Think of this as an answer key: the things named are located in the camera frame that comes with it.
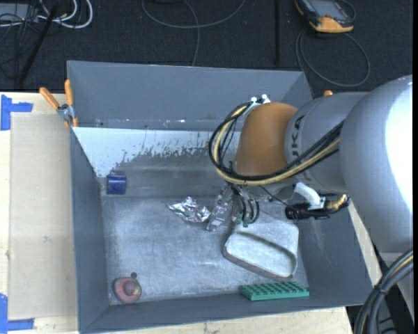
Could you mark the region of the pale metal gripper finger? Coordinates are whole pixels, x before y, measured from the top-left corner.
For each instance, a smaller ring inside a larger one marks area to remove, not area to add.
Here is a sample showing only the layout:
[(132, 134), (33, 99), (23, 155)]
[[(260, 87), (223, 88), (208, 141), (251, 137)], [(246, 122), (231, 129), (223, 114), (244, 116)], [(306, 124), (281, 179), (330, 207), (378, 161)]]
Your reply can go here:
[(223, 195), (218, 195), (213, 203), (212, 210), (209, 215), (208, 224), (206, 230), (213, 232), (219, 226), (224, 224), (226, 218), (226, 201), (224, 200)]
[(228, 228), (232, 223), (232, 211), (233, 203), (232, 202), (223, 202), (219, 206), (218, 219), (220, 221), (220, 228)]

